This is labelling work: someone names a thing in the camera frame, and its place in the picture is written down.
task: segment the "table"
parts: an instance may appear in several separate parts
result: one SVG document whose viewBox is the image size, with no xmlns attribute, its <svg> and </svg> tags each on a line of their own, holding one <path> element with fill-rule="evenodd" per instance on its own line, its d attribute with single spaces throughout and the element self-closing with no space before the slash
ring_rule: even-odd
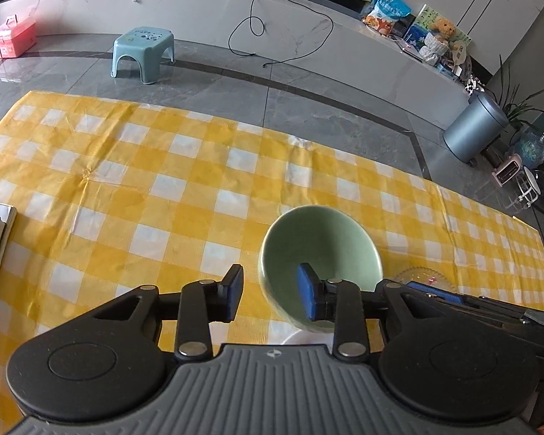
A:
<svg viewBox="0 0 544 435">
<path fill-rule="evenodd" d="M 31 91 L 0 121 L 0 202 L 18 209 L 0 270 L 0 432 L 20 414 L 4 367 L 24 341 L 144 283 L 174 292 L 245 270 L 225 341 L 293 331 L 257 281 L 269 225 L 301 204 L 355 218 L 386 277 L 412 266 L 463 293 L 544 310 L 544 247 L 528 225 L 387 165 L 181 109 Z M 160 346 L 173 347 L 175 322 Z"/>
</svg>

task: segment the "blue plastic stool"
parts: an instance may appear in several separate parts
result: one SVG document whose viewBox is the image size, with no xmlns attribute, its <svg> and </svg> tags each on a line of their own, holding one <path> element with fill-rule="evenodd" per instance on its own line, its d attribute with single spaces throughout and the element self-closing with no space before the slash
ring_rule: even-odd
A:
<svg viewBox="0 0 544 435">
<path fill-rule="evenodd" d="M 121 57 L 133 57 L 139 64 L 141 81 L 146 85 L 160 79 L 161 56 L 167 51 L 171 62 L 175 57 L 173 34 L 161 28 L 135 28 L 115 40 L 111 77 L 117 76 L 117 62 Z"/>
</svg>

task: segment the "pink toolbox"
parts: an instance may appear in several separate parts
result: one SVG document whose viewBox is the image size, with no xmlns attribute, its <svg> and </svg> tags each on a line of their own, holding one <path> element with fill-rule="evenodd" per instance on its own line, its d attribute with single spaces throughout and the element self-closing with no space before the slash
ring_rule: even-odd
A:
<svg viewBox="0 0 544 435">
<path fill-rule="evenodd" d="M 36 44 L 36 21 L 11 16 L 0 26 L 0 58 L 19 57 Z"/>
</svg>

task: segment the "black cable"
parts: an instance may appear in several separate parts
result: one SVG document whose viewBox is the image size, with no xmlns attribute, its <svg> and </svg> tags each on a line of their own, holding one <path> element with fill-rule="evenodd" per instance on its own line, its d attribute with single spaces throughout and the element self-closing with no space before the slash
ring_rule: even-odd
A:
<svg viewBox="0 0 544 435">
<path fill-rule="evenodd" d="M 335 22 L 332 21 L 332 18 L 328 14 L 324 14 L 324 13 L 322 13 L 320 11 L 316 11 L 316 9 L 309 8 L 308 6 L 306 6 L 306 5 L 302 4 L 302 3 L 298 3 L 297 1 L 292 1 L 292 0 L 286 0 L 286 1 L 289 1 L 291 3 L 302 6 L 303 8 L 309 9 L 313 13 L 320 14 L 321 16 L 324 16 L 325 18 L 328 18 L 330 20 L 330 22 L 331 22 L 331 30 L 328 32 L 328 34 L 326 35 L 326 37 L 322 41 L 322 44 L 320 44 L 316 49 L 309 52 L 308 54 L 300 55 L 298 57 L 291 57 L 290 59 L 280 60 L 278 62 L 266 62 L 265 64 L 262 65 L 262 67 L 265 67 L 266 65 L 274 65 L 275 63 L 285 63 L 285 62 L 289 62 L 290 60 L 298 60 L 298 59 L 302 59 L 302 58 L 308 57 L 309 55 L 314 54 L 316 51 L 318 51 L 318 49 L 320 49 L 324 45 L 324 43 L 326 42 L 326 39 L 328 39 L 328 36 L 331 35 L 332 30 L 335 28 Z"/>
<path fill-rule="evenodd" d="M 228 37 L 228 49 L 230 49 L 230 52 L 234 55 L 241 55 L 242 57 L 247 57 L 249 55 L 256 55 L 256 53 L 252 53 L 252 54 L 242 54 L 240 52 L 235 52 L 234 49 L 232 49 L 231 45 L 230 45 L 230 42 L 232 40 L 232 36 L 234 35 L 234 33 L 238 30 L 238 28 L 242 25 L 242 23 L 244 23 L 245 21 L 250 21 L 250 31 L 252 32 L 252 34 L 254 34 L 254 36 L 256 37 L 260 37 L 264 34 L 264 21 L 262 21 L 261 18 L 259 18 L 258 16 L 253 16 L 252 15 L 252 11 L 254 9 L 254 1 L 256 0 L 252 0 L 252 3 L 250 5 L 250 16 L 248 16 L 247 18 L 244 18 L 242 21 L 239 22 L 239 24 L 235 27 L 235 30 L 232 31 L 232 33 L 230 34 L 230 37 Z M 252 20 L 258 20 L 260 21 L 260 24 L 262 25 L 262 32 L 260 34 L 256 34 L 256 32 L 254 31 L 253 27 L 252 27 Z"/>
</svg>

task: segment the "gray trash can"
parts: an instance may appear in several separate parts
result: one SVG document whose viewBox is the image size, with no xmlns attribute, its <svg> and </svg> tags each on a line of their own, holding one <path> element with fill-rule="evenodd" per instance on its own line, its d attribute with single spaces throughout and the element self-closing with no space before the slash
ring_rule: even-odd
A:
<svg viewBox="0 0 544 435">
<path fill-rule="evenodd" d="M 449 150 L 468 163 L 508 126 L 508 118 L 488 94 L 474 91 L 469 106 L 443 133 Z"/>
</svg>

